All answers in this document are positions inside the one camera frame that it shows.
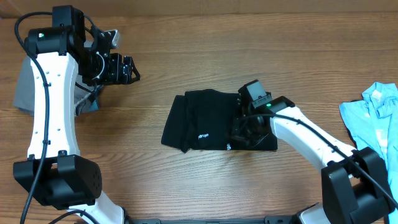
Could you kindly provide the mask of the black polo shirt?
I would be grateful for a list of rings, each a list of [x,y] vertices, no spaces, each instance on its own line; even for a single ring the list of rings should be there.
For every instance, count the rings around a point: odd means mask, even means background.
[[[243,134],[246,128],[234,127],[239,94],[207,89],[177,95],[170,109],[161,143],[186,153],[193,150],[276,151],[277,138],[271,134],[238,141],[232,132]]]

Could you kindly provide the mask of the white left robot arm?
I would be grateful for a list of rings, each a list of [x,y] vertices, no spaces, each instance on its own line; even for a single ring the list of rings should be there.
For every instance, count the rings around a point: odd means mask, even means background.
[[[15,180],[37,201],[76,214],[86,223],[132,223],[125,208],[104,193],[97,163],[81,156],[75,134],[77,76],[97,94],[101,85],[140,79],[131,57],[115,52],[119,34],[86,27],[88,16],[55,6],[50,27],[32,29],[20,45],[34,76],[34,127],[27,158],[13,165]]]

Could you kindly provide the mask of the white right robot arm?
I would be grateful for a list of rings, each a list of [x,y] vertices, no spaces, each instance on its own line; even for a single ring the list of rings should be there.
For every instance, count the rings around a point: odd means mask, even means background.
[[[238,93],[233,140],[245,150],[275,151],[281,139],[321,174],[322,202],[295,215],[266,218],[266,223],[374,223],[397,208],[384,161],[375,151],[334,138],[288,98],[272,98],[258,80]]]

